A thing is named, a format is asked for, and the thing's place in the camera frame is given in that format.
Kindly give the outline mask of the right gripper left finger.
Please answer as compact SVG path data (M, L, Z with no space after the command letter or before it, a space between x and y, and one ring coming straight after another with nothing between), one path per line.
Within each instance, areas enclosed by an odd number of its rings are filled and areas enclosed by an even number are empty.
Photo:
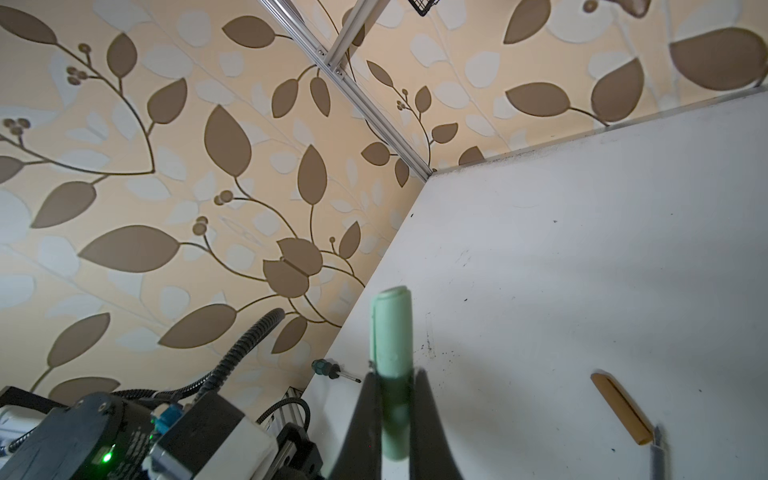
M380 479L382 472L382 395L376 372L362 383L350 425L328 478Z

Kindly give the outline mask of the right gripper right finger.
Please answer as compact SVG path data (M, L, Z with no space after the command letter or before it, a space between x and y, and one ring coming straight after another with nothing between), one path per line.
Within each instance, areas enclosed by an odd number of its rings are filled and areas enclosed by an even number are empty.
M461 480L425 369L413 372L410 393L409 478Z

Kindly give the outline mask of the green pen cap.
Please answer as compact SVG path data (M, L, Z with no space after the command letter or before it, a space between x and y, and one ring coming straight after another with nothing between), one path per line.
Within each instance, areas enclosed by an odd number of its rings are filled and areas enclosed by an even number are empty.
M410 290L380 292L371 304L370 361L381 392L382 453L402 461L410 449L410 390L413 371L413 312Z

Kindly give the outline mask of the orange pen cap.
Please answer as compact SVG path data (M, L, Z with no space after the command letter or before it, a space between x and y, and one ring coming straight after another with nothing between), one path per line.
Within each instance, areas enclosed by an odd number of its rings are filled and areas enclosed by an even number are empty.
M592 373L590 379L635 443L650 444L654 440L653 426L621 384L603 371Z

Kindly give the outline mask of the orange pen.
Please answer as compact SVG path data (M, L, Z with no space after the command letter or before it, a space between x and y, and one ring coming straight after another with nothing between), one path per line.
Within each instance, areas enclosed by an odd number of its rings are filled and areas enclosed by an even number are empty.
M664 431L661 425L655 425L650 444L650 479L667 479L667 459L664 444Z

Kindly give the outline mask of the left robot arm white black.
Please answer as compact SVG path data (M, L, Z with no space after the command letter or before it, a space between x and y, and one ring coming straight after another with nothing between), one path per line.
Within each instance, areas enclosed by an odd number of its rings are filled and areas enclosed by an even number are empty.
M257 420L221 396L239 363L284 319L260 318L206 376L171 391L96 392L70 406L8 387L2 405L44 411L38 425L1 447L4 479L318 479L301 398L284 398Z

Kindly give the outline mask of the green handled screwdriver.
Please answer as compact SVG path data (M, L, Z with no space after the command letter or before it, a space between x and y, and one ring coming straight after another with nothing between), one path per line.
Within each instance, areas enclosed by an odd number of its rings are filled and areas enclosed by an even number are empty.
M354 383L360 384L362 380L345 372L338 363L327 359L316 359L311 363L311 368L315 375L327 377L332 380L343 378Z

